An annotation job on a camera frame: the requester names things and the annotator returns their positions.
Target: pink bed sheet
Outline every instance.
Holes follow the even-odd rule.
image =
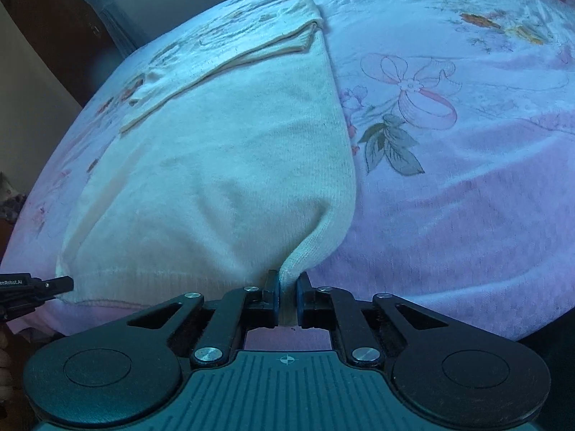
[[[574,0],[561,1],[575,6]],[[192,21],[197,23],[202,18],[211,17],[217,9],[212,8]],[[46,164],[28,197],[0,272],[29,272],[40,279],[55,276],[56,257],[68,218],[90,177],[90,171],[116,136],[118,120],[125,109],[129,108],[130,93],[140,82],[134,74],[139,73],[156,52],[176,39],[185,30],[186,24],[132,54],[84,108]],[[353,45],[354,34],[349,37],[349,44]],[[54,300],[36,312],[10,322],[9,326],[15,333],[35,328],[47,334],[57,331],[70,335],[131,312],[133,310],[70,306]],[[286,328],[280,341],[290,348],[298,348],[293,339],[295,334],[295,329]]]

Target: curtain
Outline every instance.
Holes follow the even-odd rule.
[[[148,42],[143,31],[126,17],[114,0],[84,1],[96,11],[124,58]]]

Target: bed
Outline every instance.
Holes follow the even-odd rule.
[[[70,215],[158,53],[247,2],[277,1],[290,0],[229,0],[125,60],[42,171],[0,272],[55,276]],[[313,1],[357,192],[312,284],[393,292],[510,339],[575,307],[575,0]],[[384,129],[393,153],[376,148]],[[56,299],[9,326],[70,335],[139,308]],[[329,345],[326,332],[284,326],[249,333],[248,346],[270,335],[274,348]]]

